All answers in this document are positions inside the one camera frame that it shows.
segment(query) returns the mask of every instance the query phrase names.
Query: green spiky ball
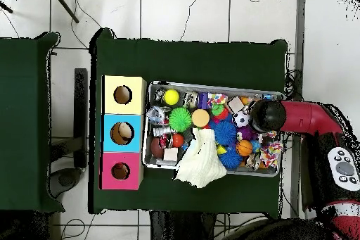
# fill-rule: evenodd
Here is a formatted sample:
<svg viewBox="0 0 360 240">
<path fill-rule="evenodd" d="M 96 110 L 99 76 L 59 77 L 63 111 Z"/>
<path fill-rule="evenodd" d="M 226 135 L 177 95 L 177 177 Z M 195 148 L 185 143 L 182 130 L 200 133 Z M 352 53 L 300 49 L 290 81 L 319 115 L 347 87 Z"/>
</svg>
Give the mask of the green spiky ball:
<svg viewBox="0 0 360 240">
<path fill-rule="evenodd" d="M 211 112 L 214 116 L 218 116 L 224 110 L 224 106 L 222 104 L 214 104 L 212 106 Z"/>
<path fill-rule="evenodd" d="M 191 115 L 185 108 L 175 108 L 169 116 L 169 125 L 177 132 L 184 132 L 191 126 Z"/>
</svg>

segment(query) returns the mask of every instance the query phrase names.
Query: stacked boxes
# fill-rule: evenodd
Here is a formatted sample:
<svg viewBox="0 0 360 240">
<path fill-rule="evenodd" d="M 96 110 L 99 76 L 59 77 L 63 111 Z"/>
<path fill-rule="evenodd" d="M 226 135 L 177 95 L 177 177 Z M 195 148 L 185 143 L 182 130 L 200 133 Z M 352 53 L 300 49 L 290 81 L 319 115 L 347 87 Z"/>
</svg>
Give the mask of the stacked boxes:
<svg viewBox="0 0 360 240">
<path fill-rule="evenodd" d="M 100 189 L 139 189 L 146 82 L 141 77 L 102 78 Z"/>
</svg>

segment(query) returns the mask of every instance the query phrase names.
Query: white cloth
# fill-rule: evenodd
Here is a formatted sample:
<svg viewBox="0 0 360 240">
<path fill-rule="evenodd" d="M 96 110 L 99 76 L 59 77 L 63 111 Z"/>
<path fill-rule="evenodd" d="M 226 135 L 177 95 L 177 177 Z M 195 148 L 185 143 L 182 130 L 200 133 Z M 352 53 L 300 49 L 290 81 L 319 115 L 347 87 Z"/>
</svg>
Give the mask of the white cloth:
<svg viewBox="0 0 360 240">
<path fill-rule="evenodd" d="M 175 179 L 190 182 L 198 188 L 226 175 L 226 168 L 217 156 L 214 130 L 193 128 L 192 139 L 183 158 L 178 162 Z"/>
</svg>

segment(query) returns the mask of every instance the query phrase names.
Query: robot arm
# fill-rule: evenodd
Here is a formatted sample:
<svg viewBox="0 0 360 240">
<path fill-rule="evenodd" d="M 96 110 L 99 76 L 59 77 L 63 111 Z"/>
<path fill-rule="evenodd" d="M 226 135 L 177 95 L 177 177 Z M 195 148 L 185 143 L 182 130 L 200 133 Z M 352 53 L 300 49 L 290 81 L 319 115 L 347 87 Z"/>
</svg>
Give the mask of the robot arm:
<svg viewBox="0 0 360 240">
<path fill-rule="evenodd" d="M 340 123 L 324 106 L 297 101 L 254 103 L 250 126 L 304 135 L 301 145 L 302 202 L 305 213 L 332 222 L 360 240 L 360 178 Z"/>
</svg>

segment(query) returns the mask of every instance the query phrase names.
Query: metal tray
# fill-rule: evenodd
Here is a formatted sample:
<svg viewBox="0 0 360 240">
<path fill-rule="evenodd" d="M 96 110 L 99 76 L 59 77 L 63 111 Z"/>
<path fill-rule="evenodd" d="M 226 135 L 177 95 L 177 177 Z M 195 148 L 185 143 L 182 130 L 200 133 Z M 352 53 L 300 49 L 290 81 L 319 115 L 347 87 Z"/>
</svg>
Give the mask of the metal tray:
<svg viewBox="0 0 360 240">
<path fill-rule="evenodd" d="M 154 93 L 160 88 L 165 89 L 175 89 L 180 93 L 179 102 L 171 106 L 172 108 L 177 108 L 182 106 L 182 101 L 187 91 L 196 91 L 196 92 L 209 92 L 209 93 L 222 93 L 228 97 L 234 96 L 254 96 L 255 94 L 270 94 L 275 100 L 283 100 L 285 96 L 280 92 L 273 91 L 260 91 L 260 90 L 249 90 L 249 89 L 236 89 L 236 88 L 227 88 L 227 87 L 214 87 L 214 86 L 203 86 L 199 84 L 180 84 L 176 82 L 151 82 L 148 86 L 148 93 L 146 97 L 146 109 L 148 110 L 151 106 L 156 105 L 154 101 Z M 145 127 L 144 127 L 144 137 L 143 137 L 143 150 L 142 150 L 142 161 L 147 168 L 162 168 L 162 169 L 176 169 L 176 162 L 174 161 L 163 161 L 157 160 L 153 157 L 153 154 L 150 151 L 151 141 L 153 140 L 152 127 L 157 127 L 157 125 L 150 124 L 148 121 L 148 116 L 146 115 Z M 185 140 L 193 139 L 193 134 L 191 133 L 191 128 L 187 129 L 182 133 Z M 182 149 L 179 149 L 178 160 L 181 159 L 184 152 Z M 260 177 L 274 177 L 279 173 L 281 167 L 281 162 L 278 162 L 277 168 L 269 169 L 258 169 L 254 171 L 252 168 L 239 166 L 234 171 L 227 171 L 228 174 L 237 174 L 237 175 L 252 175 Z"/>
</svg>

